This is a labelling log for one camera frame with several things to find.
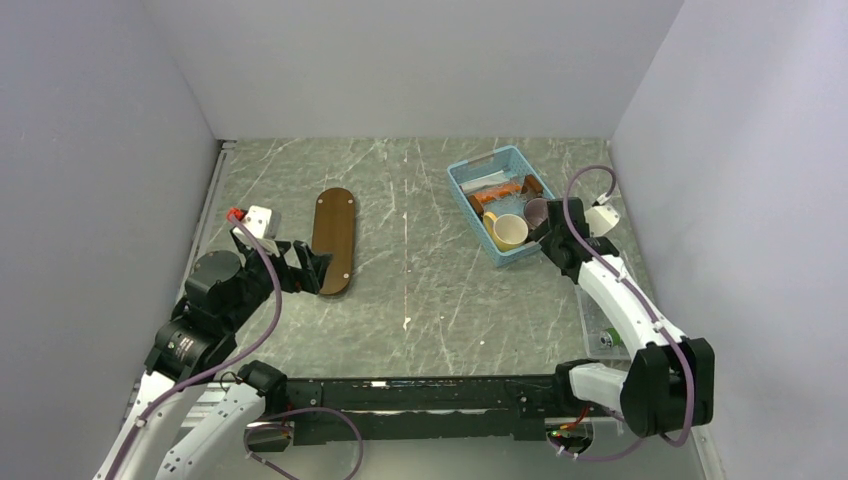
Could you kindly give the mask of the mauve ceramic cup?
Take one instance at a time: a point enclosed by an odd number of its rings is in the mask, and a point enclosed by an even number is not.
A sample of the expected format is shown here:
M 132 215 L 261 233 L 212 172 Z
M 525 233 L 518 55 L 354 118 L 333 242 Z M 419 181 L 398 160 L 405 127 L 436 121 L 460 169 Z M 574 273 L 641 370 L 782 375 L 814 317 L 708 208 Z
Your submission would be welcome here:
M 538 228 L 548 218 L 548 200 L 538 197 L 529 200 L 523 210 L 523 216 L 530 230 Z

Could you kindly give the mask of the brown oval wooden tray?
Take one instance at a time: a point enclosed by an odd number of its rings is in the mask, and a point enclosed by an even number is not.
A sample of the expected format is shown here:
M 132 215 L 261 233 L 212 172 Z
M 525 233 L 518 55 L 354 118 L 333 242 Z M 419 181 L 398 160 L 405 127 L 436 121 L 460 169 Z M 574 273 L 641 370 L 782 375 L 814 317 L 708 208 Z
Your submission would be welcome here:
M 320 293 L 342 293 L 353 277 L 356 204 L 353 194 L 334 187 L 323 191 L 315 203 L 312 249 L 332 255 Z

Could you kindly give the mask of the yellow ceramic mug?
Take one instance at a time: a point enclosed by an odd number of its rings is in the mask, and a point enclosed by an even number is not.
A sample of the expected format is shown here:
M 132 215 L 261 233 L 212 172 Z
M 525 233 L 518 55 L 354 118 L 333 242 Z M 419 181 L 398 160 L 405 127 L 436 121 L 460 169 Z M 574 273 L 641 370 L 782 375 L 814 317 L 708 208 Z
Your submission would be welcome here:
M 498 216 L 493 212 L 485 212 L 482 222 L 499 252 L 509 252 L 521 247 L 529 235 L 527 223 L 515 214 Z

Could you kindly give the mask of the clear holder with brown ends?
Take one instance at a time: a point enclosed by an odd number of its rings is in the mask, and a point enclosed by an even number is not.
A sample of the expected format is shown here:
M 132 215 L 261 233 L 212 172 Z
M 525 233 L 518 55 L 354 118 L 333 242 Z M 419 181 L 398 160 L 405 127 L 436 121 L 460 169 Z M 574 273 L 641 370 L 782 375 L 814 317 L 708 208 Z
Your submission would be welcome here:
M 481 216 L 487 207 L 504 200 L 527 202 L 543 197 L 545 189 L 541 181 L 532 174 L 508 179 L 497 174 L 482 179 L 478 185 L 465 188 L 464 193 L 473 211 Z

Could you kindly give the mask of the light blue plastic basket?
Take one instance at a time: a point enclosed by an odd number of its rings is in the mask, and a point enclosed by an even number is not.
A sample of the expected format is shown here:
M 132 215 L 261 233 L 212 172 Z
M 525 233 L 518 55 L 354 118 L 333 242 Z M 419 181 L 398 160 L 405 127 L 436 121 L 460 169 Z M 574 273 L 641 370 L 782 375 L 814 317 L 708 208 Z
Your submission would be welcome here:
M 487 231 L 484 215 L 524 216 L 526 204 L 555 195 L 518 147 L 507 145 L 447 167 L 448 184 L 460 212 L 494 265 L 503 267 L 540 250 L 534 242 L 504 252 Z

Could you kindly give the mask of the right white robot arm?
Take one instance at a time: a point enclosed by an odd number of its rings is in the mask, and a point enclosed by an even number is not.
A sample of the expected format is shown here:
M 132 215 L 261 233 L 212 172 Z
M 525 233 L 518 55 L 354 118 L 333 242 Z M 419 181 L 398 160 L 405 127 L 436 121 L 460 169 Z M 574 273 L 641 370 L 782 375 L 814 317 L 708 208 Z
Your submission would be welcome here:
M 581 200 L 549 200 L 546 207 L 547 218 L 531 238 L 600 307 L 630 359 L 626 371 L 589 359 L 559 364 L 550 391 L 555 409 L 574 415 L 589 404 L 605 407 L 640 438 L 709 424 L 715 384 L 710 343 L 674 326 L 638 286 L 615 245 L 591 236 Z

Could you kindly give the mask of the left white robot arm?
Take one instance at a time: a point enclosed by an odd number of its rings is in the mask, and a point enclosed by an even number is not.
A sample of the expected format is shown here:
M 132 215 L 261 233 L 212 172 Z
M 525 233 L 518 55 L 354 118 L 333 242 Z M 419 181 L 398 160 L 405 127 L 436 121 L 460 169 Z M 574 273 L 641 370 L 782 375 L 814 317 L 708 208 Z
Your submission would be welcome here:
M 200 257 L 186 278 L 170 320 L 155 334 L 138 394 L 98 479 L 195 479 L 225 441 L 257 418 L 272 420 L 287 406 L 287 378 L 253 361 L 244 383 L 186 437 L 179 431 L 195 403 L 225 370 L 257 349 L 238 352 L 240 328 L 268 299 L 321 291 L 333 256 L 302 241 L 234 236 L 235 250 Z

